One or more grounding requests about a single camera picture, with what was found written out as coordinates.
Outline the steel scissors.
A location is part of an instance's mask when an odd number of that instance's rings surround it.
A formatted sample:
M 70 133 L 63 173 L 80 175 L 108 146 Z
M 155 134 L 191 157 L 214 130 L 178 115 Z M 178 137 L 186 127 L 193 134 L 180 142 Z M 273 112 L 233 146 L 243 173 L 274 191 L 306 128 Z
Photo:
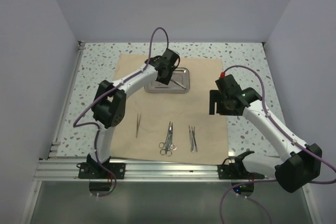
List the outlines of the steel scissors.
M 167 140 L 166 147 L 171 151 L 175 151 L 177 149 L 176 145 L 173 143 L 173 123 L 169 123 L 168 131 L 167 131 Z

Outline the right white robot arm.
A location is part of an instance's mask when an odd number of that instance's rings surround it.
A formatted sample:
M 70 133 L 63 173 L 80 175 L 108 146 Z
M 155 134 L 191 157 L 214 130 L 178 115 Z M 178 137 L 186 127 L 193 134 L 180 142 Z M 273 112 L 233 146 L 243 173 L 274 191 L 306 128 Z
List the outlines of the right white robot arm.
M 245 151 L 234 158 L 228 171 L 234 178 L 252 174 L 275 178 L 280 186 L 292 193 L 320 175 L 322 149 L 309 145 L 293 134 L 264 105 L 263 97 L 253 88 L 242 89 L 234 77 L 221 75 L 216 90 L 209 92 L 209 114 L 243 116 L 253 124 L 277 152 L 277 157 L 257 156 Z

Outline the steel hemostat clamp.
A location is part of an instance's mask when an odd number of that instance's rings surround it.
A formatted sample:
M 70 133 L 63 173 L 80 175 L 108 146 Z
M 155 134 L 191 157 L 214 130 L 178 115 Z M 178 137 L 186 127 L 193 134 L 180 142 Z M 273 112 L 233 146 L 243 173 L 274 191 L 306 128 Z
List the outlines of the steel hemostat clamp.
M 171 133 L 172 133 L 172 122 L 169 122 L 167 134 L 166 134 L 166 139 L 164 142 L 159 143 L 159 148 L 160 148 L 160 154 L 161 155 L 166 155 L 166 156 L 171 156 L 172 151 L 171 151 Z

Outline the steel forceps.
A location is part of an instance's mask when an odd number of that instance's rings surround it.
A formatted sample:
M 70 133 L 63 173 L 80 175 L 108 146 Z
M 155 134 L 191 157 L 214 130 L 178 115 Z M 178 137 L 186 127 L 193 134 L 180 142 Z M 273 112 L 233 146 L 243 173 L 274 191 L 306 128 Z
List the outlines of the steel forceps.
M 181 83 L 179 83 L 179 82 L 177 82 L 177 81 L 175 81 L 173 79 L 171 79 L 170 81 L 173 82 L 174 84 L 178 85 L 180 88 L 182 88 L 184 90 L 186 89 L 186 86 L 182 85 Z
M 136 134 L 135 134 L 135 137 L 136 137 L 136 138 L 138 137 L 138 134 L 139 134 L 139 128 L 140 128 L 140 123 L 141 123 L 141 115 L 142 115 L 141 113 L 138 113 L 138 114 L 137 114 L 137 119 L 136 119 L 136 120 L 137 120 L 137 121 L 136 121 L 136 122 L 137 122 L 137 123 L 136 123 L 137 125 L 136 125 Z

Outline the beige cloth wrap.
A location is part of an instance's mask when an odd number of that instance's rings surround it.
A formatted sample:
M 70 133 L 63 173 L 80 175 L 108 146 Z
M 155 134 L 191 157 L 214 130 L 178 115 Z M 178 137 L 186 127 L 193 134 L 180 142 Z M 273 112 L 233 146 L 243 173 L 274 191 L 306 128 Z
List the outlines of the beige cloth wrap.
M 112 136 L 110 155 L 188 164 L 219 165 L 228 157 L 228 130 L 225 116 L 209 115 L 209 91 L 217 88 L 215 80 L 222 71 L 222 61 L 206 58 L 183 58 L 181 67 L 190 72 L 188 93 L 147 93 L 140 89 L 127 99 L 125 116 Z M 137 114 L 141 113 L 138 137 Z M 161 155 L 173 123 L 171 156 Z M 188 126 L 193 127 L 195 152 L 191 153 Z

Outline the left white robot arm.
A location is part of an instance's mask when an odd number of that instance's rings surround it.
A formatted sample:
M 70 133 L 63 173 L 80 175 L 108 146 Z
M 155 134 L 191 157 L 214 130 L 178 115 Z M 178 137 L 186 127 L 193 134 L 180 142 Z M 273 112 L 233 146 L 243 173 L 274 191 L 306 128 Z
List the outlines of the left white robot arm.
M 93 151 L 87 157 L 90 171 L 97 178 L 104 178 L 109 170 L 110 145 L 114 130 L 125 116 L 127 99 L 147 84 L 157 81 L 168 84 L 180 63 L 180 56 L 170 49 L 163 55 L 148 58 L 144 64 L 129 75 L 99 84 L 91 110 L 98 123 Z

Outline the steel scalpel handle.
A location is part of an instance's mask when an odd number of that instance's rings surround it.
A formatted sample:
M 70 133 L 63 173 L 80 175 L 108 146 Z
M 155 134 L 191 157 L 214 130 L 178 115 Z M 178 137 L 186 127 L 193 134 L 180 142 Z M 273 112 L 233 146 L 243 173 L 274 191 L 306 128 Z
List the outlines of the steel scalpel handle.
M 193 127 L 189 126 L 189 132 L 190 132 L 190 141 L 191 141 L 191 152 L 195 152 L 195 140 L 194 140 L 194 132 L 193 132 Z
M 188 133 L 189 133 L 189 138 L 190 138 L 190 144 L 191 144 L 191 153 L 194 152 L 194 142 L 193 142 L 193 137 L 192 137 L 192 129 L 190 125 L 188 126 Z

